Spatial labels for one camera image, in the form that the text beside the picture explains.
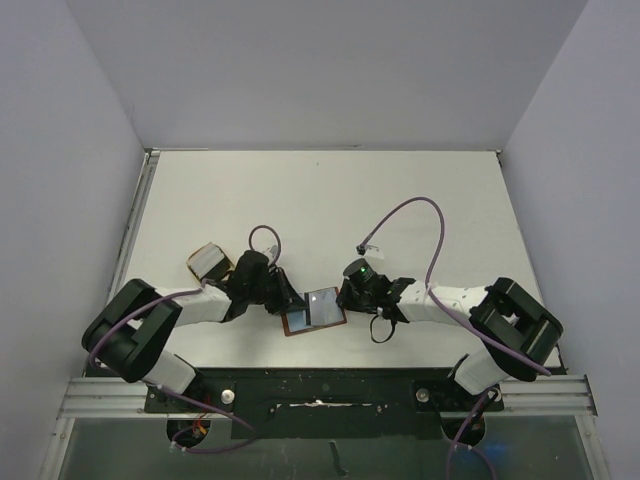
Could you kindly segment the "brown leather card holder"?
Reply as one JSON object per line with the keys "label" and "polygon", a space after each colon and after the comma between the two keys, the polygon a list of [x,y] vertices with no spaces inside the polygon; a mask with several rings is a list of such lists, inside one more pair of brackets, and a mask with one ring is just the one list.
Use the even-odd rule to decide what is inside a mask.
{"label": "brown leather card holder", "polygon": [[347,316],[337,303],[338,295],[337,287],[302,294],[304,307],[282,315],[284,335],[291,337],[346,324]]}

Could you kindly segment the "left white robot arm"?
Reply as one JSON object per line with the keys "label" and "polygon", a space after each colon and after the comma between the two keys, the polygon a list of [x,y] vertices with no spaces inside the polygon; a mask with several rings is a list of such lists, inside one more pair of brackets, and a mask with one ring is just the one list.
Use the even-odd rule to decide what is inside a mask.
{"label": "left white robot arm", "polygon": [[196,369],[166,349],[174,328],[228,323],[252,305],[271,315],[306,308],[271,253],[247,250],[230,272],[207,273],[192,290],[163,291],[134,278],[89,325],[81,345],[89,363],[100,361],[128,383],[165,387],[177,408],[190,411],[202,402],[204,387]]}

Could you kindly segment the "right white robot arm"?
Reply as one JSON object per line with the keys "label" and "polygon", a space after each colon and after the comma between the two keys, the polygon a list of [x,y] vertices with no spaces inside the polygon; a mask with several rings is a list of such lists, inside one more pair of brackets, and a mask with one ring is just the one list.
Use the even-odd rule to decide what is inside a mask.
{"label": "right white robot arm", "polygon": [[545,363],[564,332],[560,321],[512,279],[466,288],[408,277],[390,280],[363,258],[344,269],[337,304],[383,318],[392,329],[399,323],[451,324],[478,338],[483,347],[463,355],[445,384],[446,399],[459,409],[509,377],[532,382],[549,376]]}

